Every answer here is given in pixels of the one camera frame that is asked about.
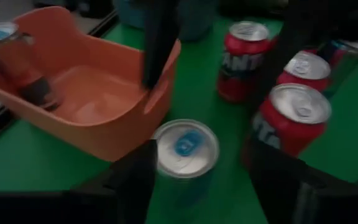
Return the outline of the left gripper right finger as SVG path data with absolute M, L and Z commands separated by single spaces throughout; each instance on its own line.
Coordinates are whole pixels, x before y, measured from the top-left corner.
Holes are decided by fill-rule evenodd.
M 255 139 L 247 144 L 247 168 L 269 223 L 358 224 L 358 184 Z

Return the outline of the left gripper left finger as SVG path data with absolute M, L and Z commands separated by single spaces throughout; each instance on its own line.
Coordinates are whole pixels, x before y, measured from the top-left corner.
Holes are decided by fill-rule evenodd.
M 145 223 L 156 166 L 157 142 L 149 139 L 74 188 L 70 223 Z

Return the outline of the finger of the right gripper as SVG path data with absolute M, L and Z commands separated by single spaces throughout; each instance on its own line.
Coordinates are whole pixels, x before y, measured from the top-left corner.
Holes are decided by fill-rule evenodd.
M 285 64 L 294 54 L 294 20 L 286 19 L 273 47 L 268 51 L 257 74 L 253 93 L 253 107 L 257 108 L 275 83 Z
M 179 35 L 179 0 L 153 0 L 144 9 L 143 86 L 152 90 L 157 84 Z

